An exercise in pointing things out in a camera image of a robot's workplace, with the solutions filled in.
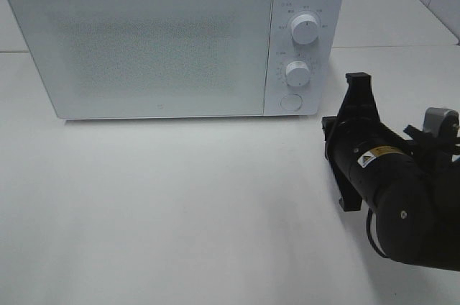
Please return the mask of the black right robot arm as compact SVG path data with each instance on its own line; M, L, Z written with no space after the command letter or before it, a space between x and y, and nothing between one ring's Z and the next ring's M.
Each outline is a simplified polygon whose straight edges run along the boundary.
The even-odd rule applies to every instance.
M322 119L325 156L344 211L369 208L366 233L383 258L459 269L459 113L430 107L398 135L380 119L367 73L346 75L339 112Z

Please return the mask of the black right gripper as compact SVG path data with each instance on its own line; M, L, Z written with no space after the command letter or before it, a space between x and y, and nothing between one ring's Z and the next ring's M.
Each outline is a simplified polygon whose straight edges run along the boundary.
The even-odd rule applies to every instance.
M424 188L424 175L405 141L380 122L370 74L347 73L348 89L337 116L322 118L326 159L344 211L362 202L377 208L384 194Z

